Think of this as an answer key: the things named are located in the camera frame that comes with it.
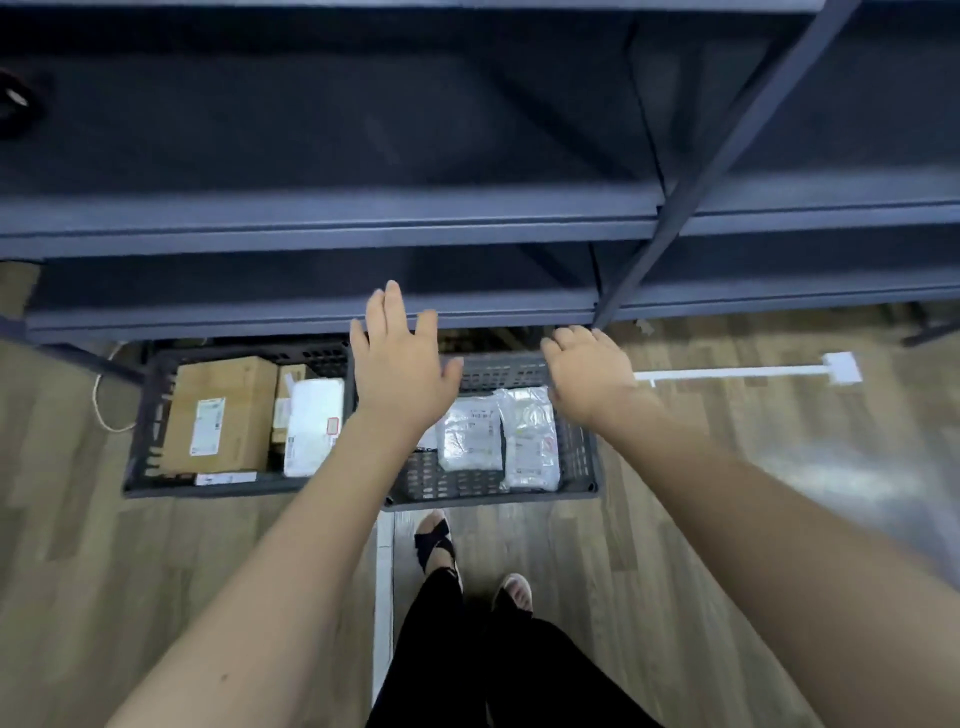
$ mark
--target forearm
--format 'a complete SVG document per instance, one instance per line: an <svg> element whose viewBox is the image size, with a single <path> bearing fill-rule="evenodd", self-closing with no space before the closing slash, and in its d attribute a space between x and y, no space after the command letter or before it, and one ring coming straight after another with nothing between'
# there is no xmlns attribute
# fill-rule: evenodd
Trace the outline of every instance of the forearm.
<svg viewBox="0 0 960 728"><path fill-rule="evenodd" d="M300 703L384 495L417 436L364 410L110 728L280 728Z"/></svg>
<svg viewBox="0 0 960 728"><path fill-rule="evenodd" d="M960 599L637 391L598 432L649 485L828 726L960 720Z"/></svg>

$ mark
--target person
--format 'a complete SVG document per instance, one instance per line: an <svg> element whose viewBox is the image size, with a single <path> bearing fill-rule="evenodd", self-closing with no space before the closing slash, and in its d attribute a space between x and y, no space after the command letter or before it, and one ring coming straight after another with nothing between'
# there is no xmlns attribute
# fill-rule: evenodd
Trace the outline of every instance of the person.
<svg viewBox="0 0 960 728"><path fill-rule="evenodd" d="M352 322L350 343L359 403L336 447L110 728L281 728L296 717L380 504L463 371L458 359L441 367L435 311L409 330L393 281L371 296L366 333ZM960 596L946 583L675 422L602 331L558 328L542 350L558 412L637 471L826 726L960 725ZM418 532L427 576L371 725L485 725L488 708L497 726L656 725L531 615L536 595L519 575L486 631L465 634L443 514Z"/></svg>

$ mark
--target sandal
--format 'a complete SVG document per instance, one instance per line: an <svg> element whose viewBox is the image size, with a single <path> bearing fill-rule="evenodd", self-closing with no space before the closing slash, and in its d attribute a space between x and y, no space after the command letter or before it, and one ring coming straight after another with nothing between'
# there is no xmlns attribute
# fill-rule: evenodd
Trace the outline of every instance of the sandal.
<svg viewBox="0 0 960 728"><path fill-rule="evenodd" d="M457 551L453 547L453 542L450 541L450 524L446 521L446 513L440 511L440 514L443 517L440 519L440 522L433 527L432 531L429 533L414 534L414 548L417 550L417 561L420 563L420 568L423 569L423 573L426 573L426 563L430 559L430 554L433 553L433 549L442 548L450 554L450 559L453 561L452 570L457 577L457 581L460 583L460 591L462 593L464 590L464 579L460 575L460 570L457 569Z"/></svg>
<svg viewBox="0 0 960 728"><path fill-rule="evenodd" d="M518 582L520 584L521 589L527 593L527 598L530 600L530 609L524 609L523 607L519 606L514 601L514 598L510 596L510 593L507 592L507 587L510 586L512 583L516 583L516 582ZM500 601L501 599L506 599L508 603L504 605L504 603ZM493 596L493 609L497 609L498 604L501 605L499 607L500 609L513 608L513 609L519 610L520 612L526 612L531 615L534 613L533 590L530 588L530 582L527 581L526 577L523 574L509 573L503 577L503 581L500 582L500 588L496 590L496 594Z"/></svg>

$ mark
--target hand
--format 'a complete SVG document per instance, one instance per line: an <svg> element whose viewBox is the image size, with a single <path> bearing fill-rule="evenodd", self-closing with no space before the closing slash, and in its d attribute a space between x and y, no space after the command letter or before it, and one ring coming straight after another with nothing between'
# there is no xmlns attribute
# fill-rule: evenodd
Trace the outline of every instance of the hand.
<svg viewBox="0 0 960 728"><path fill-rule="evenodd" d="M638 391L627 354L599 328L558 328L540 348L553 379L550 399L577 425L597 430L606 410Z"/></svg>
<svg viewBox="0 0 960 728"><path fill-rule="evenodd" d="M451 359L441 372L437 312L423 311L417 317L417 332L410 333L400 286L394 280L367 301L366 334L359 321L350 322L350 346L358 411L372 411L376 418L419 438L457 398L464 360Z"/></svg>

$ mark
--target person's left hand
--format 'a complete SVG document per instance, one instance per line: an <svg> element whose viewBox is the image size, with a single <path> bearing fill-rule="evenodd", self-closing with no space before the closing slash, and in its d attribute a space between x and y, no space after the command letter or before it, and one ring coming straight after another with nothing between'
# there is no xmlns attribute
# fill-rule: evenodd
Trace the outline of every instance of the person's left hand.
<svg viewBox="0 0 960 728"><path fill-rule="evenodd" d="M451 359L441 371L437 348L437 312L423 311L417 331L407 326L407 312L396 281L377 289L367 301L367 333L350 322L355 360L358 411L373 412L420 437L450 408L460 390L463 359Z"/></svg>

